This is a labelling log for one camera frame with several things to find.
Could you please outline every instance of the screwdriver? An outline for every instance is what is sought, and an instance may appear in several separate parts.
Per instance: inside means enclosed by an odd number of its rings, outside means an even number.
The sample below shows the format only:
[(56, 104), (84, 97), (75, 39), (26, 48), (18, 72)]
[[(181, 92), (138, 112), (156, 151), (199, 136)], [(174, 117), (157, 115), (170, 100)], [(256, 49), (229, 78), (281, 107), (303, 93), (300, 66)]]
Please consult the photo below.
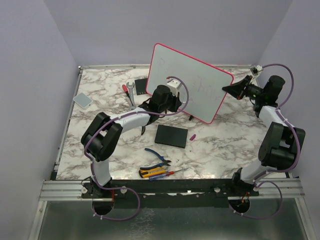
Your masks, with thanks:
[(131, 105), (133, 106), (134, 104), (133, 104), (132, 101), (131, 101), (131, 98), (130, 98), (130, 95), (129, 95), (129, 91), (128, 91), (127, 86), (123, 84), (123, 85), (122, 85), (122, 89), (123, 89), (123, 91), (125, 92), (126, 96), (129, 98), (129, 100), (130, 100), (130, 102), (131, 102)]
[(187, 170), (187, 168), (180, 169), (178, 171), (168, 171), (166, 173), (162, 173), (162, 174), (159, 174), (159, 175), (156, 175), (156, 176), (151, 176), (151, 177), (149, 177), (149, 180), (153, 181), (153, 180), (157, 180), (157, 179), (162, 179), (162, 178), (165, 178), (166, 176), (170, 176), (172, 174), (175, 174), (177, 172), (184, 171), (184, 170)]

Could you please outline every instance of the whiteboard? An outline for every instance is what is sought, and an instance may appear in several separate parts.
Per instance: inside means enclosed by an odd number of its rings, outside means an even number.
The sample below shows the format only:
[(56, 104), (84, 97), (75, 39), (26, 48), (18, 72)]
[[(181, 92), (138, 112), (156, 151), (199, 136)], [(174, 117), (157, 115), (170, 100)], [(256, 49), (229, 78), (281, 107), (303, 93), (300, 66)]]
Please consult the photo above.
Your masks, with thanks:
[[(226, 96), (222, 87), (230, 85), (234, 76), (171, 47), (157, 43), (153, 48), (146, 92), (150, 95), (158, 85), (166, 85), (167, 77), (180, 78), (189, 91), (187, 114), (211, 124)], [(185, 102), (187, 93), (180, 88), (180, 101)]]

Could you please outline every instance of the blue-handled pliers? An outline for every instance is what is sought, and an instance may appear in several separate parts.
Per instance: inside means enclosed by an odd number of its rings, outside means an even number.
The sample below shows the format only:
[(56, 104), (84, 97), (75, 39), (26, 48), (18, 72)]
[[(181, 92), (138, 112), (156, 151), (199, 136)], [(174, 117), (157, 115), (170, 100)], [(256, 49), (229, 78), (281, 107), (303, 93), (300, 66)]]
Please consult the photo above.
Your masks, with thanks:
[(148, 166), (148, 167), (140, 167), (140, 170), (151, 170), (151, 169), (155, 169), (157, 167), (162, 167), (163, 165), (166, 166), (170, 166), (169, 163), (171, 163), (170, 160), (165, 160), (164, 156), (161, 156), (159, 153), (157, 153), (156, 151), (150, 149), (150, 148), (145, 148), (144, 150), (146, 150), (147, 152), (153, 153), (154, 155), (156, 155), (162, 162), (158, 163), (154, 166)]

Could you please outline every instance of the marble tabletop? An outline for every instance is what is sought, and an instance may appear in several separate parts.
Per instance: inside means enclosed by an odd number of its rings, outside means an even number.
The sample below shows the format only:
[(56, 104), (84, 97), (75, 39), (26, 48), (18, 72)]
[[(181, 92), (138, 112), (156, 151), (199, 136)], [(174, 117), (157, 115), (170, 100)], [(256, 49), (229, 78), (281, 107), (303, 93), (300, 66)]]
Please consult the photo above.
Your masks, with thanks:
[[(225, 70), (234, 75), (234, 82), (250, 74), (249, 69), (243, 68)], [(74, 104), (57, 180), (81, 180), (91, 175), (90, 161), (84, 156), (84, 147), (80, 142), (82, 135), (98, 113), (112, 115), (129, 111), (130, 102), (121, 86), (135, 79), (146, 78), (148, 72), (148, 68), (83, 70), (78, 93), (85, 93), (93, 103), (88, 109)], [(136, 105), (148, 97), (135, 95)], [(212, 124), (195, 118), (189, 121), (189, 115), (179, 113), (146, 126), (142, 136), (140, 127), (125, 132), (109, 158), (110, 174), (117, 180), (141, 179), (139, 167), (160, 162), (155, 155), (144, 150), (150, 148), (172, 161), (170, 171), (187, 169), (168, 179), (230, 178), (237, 169), (257, 158), (267, 132), (252, 109), (248, 99), (236, 100), (227, 95)], [(186, 147), (183, 149), (155, 143), (158, 124), (188, 129)], [(190, 141), (193, 134), (196, 134), (196, 138)]]

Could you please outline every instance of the gray wall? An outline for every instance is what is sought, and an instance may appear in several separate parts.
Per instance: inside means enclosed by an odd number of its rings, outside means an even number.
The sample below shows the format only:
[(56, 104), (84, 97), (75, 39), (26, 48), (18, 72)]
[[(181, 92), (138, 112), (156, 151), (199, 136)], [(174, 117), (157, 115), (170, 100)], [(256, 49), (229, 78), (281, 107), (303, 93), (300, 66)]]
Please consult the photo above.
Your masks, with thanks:
[(0, 239), (23, 240), (53, 169), (78, 68), (42, 0), (0, 7)]
[[(295, 77), (292, 97), (281, 111), (289, 121), (306, 131), (300, 162), (295, 170), (301, 178), (306, 203), (320, 239), (320, 1), (293, 0), (281, 25), (264, 51), (259, 63), (288, 65)], [(290, 76), (278, 67), (266, 68), (260, 83), (264, 85), (270, 75), (279, 74), (287, 82), (280, 97), (286, 98), (290, 90)]]
[(164, 43), (215, 64), (259, 60), (292, 0), (44, 0), (79, 65), (149, 64)]

